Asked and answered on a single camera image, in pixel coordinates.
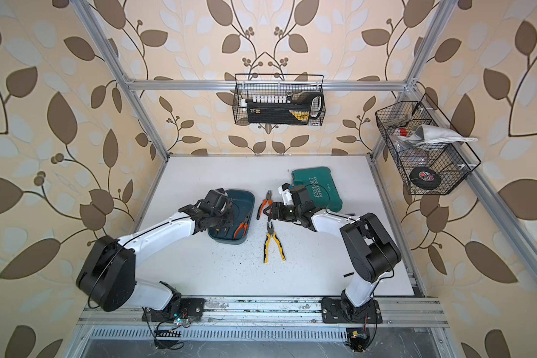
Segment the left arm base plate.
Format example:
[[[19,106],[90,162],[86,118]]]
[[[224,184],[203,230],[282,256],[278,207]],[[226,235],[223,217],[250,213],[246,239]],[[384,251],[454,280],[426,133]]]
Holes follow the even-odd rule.
[[[164,310],[143,309],[144,322],[173,323],[181,319],[184,322],[199,322],[204,313],[204,298],[176,298]]]

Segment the orange needle nose pliers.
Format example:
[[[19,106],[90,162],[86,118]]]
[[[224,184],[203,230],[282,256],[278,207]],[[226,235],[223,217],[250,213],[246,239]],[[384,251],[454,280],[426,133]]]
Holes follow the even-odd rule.
[[[243,219],[243,221],[238,225],[237,229],[234,231],[234,235],[233,235],[234,240],[241,239],[246,235],[248,227],[249,227],[250,216],[251,216],[250,213],[247,214],[245,218]]]

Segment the orange combination pliers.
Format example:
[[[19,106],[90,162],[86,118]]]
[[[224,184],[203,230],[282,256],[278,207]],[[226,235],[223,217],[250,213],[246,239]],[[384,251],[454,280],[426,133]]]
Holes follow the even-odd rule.
[[[259,220],[263,214],[263,210],[266,208],[266,207],[270,207],[271,204],[272,204],[272,192],[271,190],[269,189],[266,193],[266,196],[264,198],[264,200],[261,202],[260,206],[258,207],[257,209],[257,215],[256,215],[256,220]]]

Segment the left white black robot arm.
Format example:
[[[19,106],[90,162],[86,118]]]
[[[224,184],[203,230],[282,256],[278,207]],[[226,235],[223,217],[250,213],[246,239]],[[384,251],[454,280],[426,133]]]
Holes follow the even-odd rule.
[[[234,225],[233,200],[223,189],[212,189],[205,198],[179,209],[163,222],[144,231],[114,239],[96,240],[76,279],[89,302],[105,312],[120,307],[167,310],[177,291],[168,283],[152,283],[137,275],[137,268],[179,240],[202,231]]]

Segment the dark teal storage tray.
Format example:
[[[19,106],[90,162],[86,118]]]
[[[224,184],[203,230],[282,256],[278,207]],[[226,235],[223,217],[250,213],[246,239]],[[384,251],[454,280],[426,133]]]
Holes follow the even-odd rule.
[[[233,202],[231,207],[233,213],[233,224],[231,225],[231,227],[228,228],[210,228],[207,230],[207,234],[211,239],[216,240],[218,243],[240,245],[241,243],[244,243],[244,241],[246,241],[247,233],[243,238],[234,240],[234,231],[243,221],[245,216],[249,213],[251,214],[251,221],[252,210],[255,203],[255,196],[252,192],[239,189],[228,189],[226,193],[228,195],[228,198],[230,198]]]

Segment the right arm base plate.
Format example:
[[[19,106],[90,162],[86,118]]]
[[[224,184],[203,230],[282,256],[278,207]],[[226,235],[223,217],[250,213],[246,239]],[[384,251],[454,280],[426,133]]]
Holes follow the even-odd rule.
[[[324,297],[320,301],[325,324],[381,324],[383,317],[378,302],[371,299],[355,307],[347,298]]]

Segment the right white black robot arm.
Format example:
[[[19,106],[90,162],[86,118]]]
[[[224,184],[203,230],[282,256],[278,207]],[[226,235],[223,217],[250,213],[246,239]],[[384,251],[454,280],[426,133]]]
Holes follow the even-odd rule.
[[[355,315],[370,305],[379,283],[395,275],[401,251],[374,213],[359,218],[318,207],[303,185],[280,189],[282,201],[263,210],[271,220],[290,222],[313,232],[339,237],[345,244],[354,275],[341,294],[342,308]]]

